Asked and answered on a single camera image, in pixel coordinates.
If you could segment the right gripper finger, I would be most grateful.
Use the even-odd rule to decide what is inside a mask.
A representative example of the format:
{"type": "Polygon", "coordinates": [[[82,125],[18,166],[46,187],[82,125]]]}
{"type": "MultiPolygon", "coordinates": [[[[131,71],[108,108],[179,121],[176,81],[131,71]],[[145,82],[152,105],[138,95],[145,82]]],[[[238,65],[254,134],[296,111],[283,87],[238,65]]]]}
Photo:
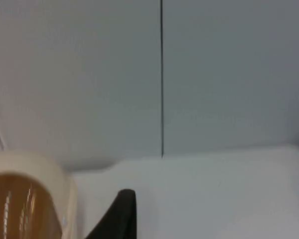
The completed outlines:
{"type": "Polygon", "coordinates": [[[101,220],[87,239],[136,239],[136,193],[132,189],[118,192],[101,220]]]}

